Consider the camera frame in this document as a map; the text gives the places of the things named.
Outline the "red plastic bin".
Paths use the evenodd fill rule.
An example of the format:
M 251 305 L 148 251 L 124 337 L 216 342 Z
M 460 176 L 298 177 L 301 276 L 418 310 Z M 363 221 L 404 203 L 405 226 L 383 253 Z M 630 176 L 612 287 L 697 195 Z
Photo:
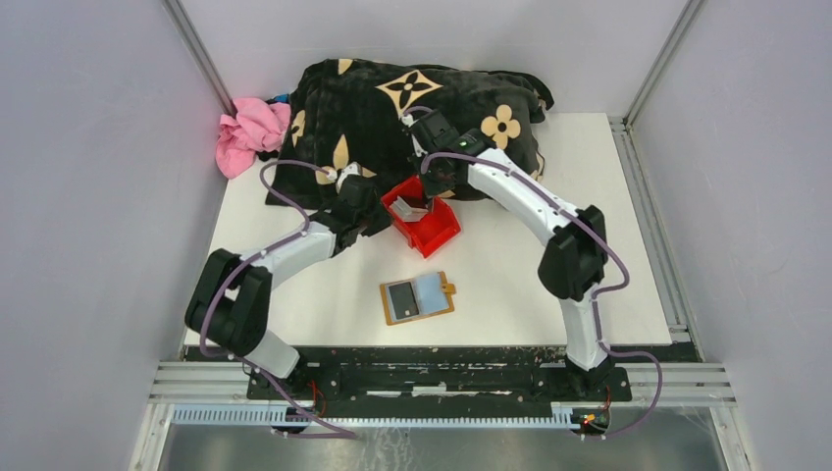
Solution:
M 403 223 L 389 209 L 398 196 L 424 201 L 430 213 L 418 223 Z M 441 198 L 430 200 L 417 176 L 395 186 L 382 197 L 382 202 L 390 213 L 393 226 L 404 236 L 408 246 L 418 251 L 423 258 L 431 257 L 461 234 L 461 226 L 451 207 Z

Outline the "yellow leather card holder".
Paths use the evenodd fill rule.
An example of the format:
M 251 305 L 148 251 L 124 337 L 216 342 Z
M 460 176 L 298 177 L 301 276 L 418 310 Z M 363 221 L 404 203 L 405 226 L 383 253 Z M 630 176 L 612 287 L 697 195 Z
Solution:
M 388 286 L 403 282 L 412 283 L 420 308 L 420 314 L 401 322 L 393 322 L 390 318 L 389 311 Z M 453 297 L 456 295 L 456 286 L 447 279 L 444 271 L 433 272 L 412 279 L 381 284 L 380 294 L 385 313 L 385 320 L 388 326 L 423 320 L 451 313 L 455 310 Z

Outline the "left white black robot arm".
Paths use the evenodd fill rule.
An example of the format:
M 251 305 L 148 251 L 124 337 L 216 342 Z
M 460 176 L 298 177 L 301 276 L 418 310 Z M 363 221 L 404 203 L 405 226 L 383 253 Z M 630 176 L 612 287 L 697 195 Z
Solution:
M 309 215 L 296 232 L 248 255 L 220 248 L 209 254 L 184 324 L 225 352 L 272 375 L 281 396 L 302 396 L 309 384 L 300 353 L 268 328 L 272 292 L 319 262 L 334 258 L 360 236 L 390 225 L 375 183 L 348 176 L 337 198 Z

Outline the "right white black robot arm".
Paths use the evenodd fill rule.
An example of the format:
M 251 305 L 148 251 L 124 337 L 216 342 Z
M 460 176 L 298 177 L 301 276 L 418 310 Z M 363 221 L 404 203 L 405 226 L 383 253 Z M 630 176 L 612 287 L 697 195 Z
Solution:
M 490 137 L 477 129 L 458 132 L 438 110 L 419 107 L 400 120 L 410 135 L 410 160 L 427 197 L 469 186 L 514 215 L 540 241 L 544 253 L 538 278 L 558 299 L 567 336 L 567 389 L 580 400 L 595 398 L 614 365 L 599 343 L 592 307 L 609 257 L 603 213 L 557 197 Z

